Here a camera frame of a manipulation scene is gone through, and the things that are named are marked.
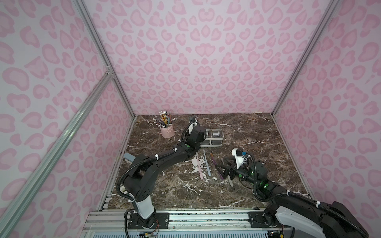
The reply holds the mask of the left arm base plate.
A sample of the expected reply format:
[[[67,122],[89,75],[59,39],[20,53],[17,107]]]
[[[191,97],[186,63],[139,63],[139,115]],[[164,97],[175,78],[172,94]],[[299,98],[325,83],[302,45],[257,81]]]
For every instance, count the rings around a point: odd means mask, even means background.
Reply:
[[[128,229],[130,230],[143,230],[154,229],[159,226],[159,229],[168,229],[170,214],[154,212],[147,219],[143,219],[138,213],[133,213],[128,219]]]

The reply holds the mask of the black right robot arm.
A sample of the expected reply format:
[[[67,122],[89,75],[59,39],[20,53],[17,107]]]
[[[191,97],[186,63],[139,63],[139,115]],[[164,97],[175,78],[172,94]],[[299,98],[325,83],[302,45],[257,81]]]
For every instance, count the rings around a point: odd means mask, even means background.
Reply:
[[[368,232],[339,202],[328,204],[291,192],[267,178],[267,169],[258,162],[238,168],[236,164],[216,165],[223,178],[248,182],[258,201],[267,202],[263,223],[270,227],[289,226],[315,238],[367,238]]]

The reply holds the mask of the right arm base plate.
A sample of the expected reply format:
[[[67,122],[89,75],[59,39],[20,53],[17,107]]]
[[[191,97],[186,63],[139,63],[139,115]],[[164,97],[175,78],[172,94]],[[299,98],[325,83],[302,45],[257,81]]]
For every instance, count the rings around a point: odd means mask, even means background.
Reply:
[[[248,213],[248,216],[251,228],[291,228],[290,226],[281,224],[274,214],[264,211],[252,211]]]

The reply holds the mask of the pink toothbrush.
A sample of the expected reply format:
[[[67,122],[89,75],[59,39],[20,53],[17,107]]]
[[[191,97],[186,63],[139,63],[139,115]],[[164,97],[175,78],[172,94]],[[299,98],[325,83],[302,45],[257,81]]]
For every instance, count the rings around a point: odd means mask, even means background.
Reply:
[[[196,158],[196,161],[197,161],[197,167],[198,167],[198,172],[199,172],[200,179],[203,180],[203,174],[202,174],[201,164],[200,164],[200,161],[199,161],[199,158],[198,158],[197,154],[195,155],[195,158]]]

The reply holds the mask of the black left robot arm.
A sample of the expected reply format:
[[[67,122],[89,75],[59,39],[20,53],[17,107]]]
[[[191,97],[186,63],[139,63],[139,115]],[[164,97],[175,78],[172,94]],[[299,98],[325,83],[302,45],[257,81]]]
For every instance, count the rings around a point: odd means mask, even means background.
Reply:
[[[141,219],[150,220],[156,212],[151,194],[158,176],[171,166],[192,159],[200,151],[205,139],[206,129],[196,117],[192,117],[173,149],[151,156],[140,154],[135,157],[117,182],[117,194],[133,204]]]

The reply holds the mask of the grey blue toothbrush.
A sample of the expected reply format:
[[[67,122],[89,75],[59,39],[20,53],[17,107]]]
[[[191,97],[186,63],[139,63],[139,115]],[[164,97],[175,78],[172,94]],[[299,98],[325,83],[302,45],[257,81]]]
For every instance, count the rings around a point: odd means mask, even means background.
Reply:
[[[208,159],[206,157],[205,150],[203,150],[203,155],[204,155],[204,159],[205,159],[205,165],[206,165],[206,169],[207,169],[207,174],[210,177],[211,176],[211,171],[210,171],[210,167],[209,167],[209,164],[208,164]]]

